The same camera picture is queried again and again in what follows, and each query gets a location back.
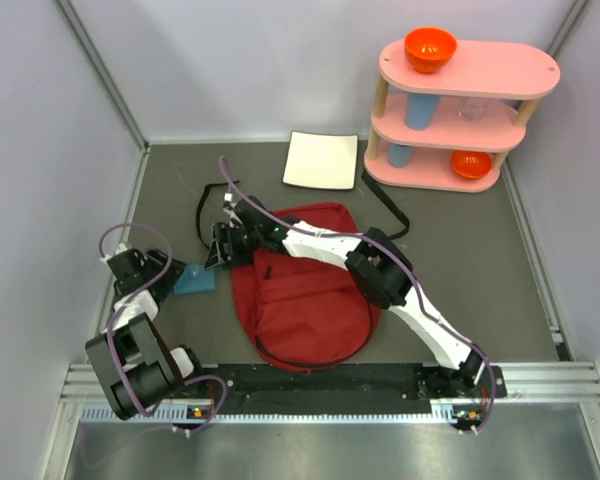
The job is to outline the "blue snap wallet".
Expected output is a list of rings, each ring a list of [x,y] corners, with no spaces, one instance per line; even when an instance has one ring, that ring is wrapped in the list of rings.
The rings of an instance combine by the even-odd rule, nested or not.
[[[206,270],[202,265],[191,264],[185,268],[174,285],[175,295],[210,293],[215,290],[214,270]]]

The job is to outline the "red student backpack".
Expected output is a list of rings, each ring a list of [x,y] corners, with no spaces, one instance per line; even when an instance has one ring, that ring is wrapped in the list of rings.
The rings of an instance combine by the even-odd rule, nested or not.
[[[336,202],[273,214],[334,231],[357,229],[347,207]],[[378,327],[380,309],[337,267],[261,248],[252,264],[228,270],[244,332],[258,355],[281,370],[307,372],[339,365],[362,350]]]

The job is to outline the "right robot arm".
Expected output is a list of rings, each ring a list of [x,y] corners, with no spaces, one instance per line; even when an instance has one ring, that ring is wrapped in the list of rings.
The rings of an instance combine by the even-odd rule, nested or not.
[[[225,196],[224,211],[229,221],[211,227],[207,269],[243,266],[261,248],[338,267],[351,275],[367,301],[394,314],[418,335],[447,370],[447,384],[454,393],[472,394],[482,385],[483,374],[495,379],[486,354],[436,309],[411,264],[381,230],[345,233],[299,218],[279,218],[253,197],[235,202],[230,194]]]

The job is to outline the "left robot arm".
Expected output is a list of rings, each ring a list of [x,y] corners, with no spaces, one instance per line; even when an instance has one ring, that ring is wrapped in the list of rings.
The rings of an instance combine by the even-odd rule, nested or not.
[[[178,391],[200,394],[207,374],[195,353],[184,345],[170,350],[153,324],[186,264],[124,243],[105,263],[115,279],[116,318],[85,351],[115,415],[128,420]]]

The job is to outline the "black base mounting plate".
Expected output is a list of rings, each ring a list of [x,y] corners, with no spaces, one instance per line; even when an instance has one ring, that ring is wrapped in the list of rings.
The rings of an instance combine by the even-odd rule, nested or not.
[[[224,414],[416,414],[430,412],[432,400],[482,406],[490,393],[507,396],[498,367],[494,380],[483,373],[474,387],[441,367],[412,363],[343,364],[304,373],[266,364],[218,364],[203,372],[227,383]]]

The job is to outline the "blue cup bottom shelf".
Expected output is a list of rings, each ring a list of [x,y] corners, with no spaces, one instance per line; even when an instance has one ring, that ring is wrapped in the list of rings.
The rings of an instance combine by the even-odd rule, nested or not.
[[[403,168],[410,161],[412,153],[412,146],[389,143],[388,163],[393,168]]]

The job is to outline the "blue cup shelf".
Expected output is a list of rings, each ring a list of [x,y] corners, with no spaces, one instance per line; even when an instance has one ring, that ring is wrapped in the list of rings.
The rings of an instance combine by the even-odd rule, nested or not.
[[[408,93],[406,99],[406,125],[413,130],[426,129],[438,107],[440,96]]]
[[[410,161],[412,153],[412,146],[389,143],[388,163],[393,168],[403,168]]]

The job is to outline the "blue cup middle shelf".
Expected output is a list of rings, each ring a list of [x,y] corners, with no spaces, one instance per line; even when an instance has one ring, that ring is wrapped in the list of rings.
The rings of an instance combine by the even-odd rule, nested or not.
[[[408,93],[406,99],[406,125],[413,130],[426,129],[438,107],[440,96]]]

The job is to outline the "pink three-tier shelf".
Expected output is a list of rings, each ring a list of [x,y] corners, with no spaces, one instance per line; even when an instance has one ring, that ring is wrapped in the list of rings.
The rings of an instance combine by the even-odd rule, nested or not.
[[[392,186],[486,191],[560,78],[536,47],[475,40],[459,41],[445,66],[423,74],[394,41],[379,57],[365,170]]]

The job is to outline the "orange bowl bottom shelf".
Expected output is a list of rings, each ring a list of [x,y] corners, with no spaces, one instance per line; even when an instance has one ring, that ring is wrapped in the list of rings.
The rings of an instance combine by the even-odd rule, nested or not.
[[[492,169],[490,153],[481,151],[455,150],[451,154],[451,169],[458,177],[466,180],[479,180]]]

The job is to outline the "orange bowl shelf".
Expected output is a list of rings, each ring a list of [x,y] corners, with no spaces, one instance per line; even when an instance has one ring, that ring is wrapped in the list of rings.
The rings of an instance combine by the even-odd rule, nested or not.
[[[420,27],[404,38],[404,52],[411,67],[423,74],[441,70],[457,50],[457,40],[450,32],[436,27]]]
[[[479,180],[492,169],[490,153],[481,151],[455,150],[451,154],[451,169],[458,177],[466,180]]]

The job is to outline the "clear glass cup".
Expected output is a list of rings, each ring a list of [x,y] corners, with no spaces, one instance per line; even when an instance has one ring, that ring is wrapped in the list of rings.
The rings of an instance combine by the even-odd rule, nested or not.
[[[462,97],[458,106],[458,115],[466,120],[480,120],[489,104],[490,100],[488,98]]]

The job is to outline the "orange bowl top shelf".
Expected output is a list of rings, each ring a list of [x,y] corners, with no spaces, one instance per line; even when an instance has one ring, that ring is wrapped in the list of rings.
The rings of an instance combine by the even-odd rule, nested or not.
[[[441,70],[457,50],[457,40],[450,32],[436,27],[420,27],[404,38],[404,52],[411,67],[423,74]]]

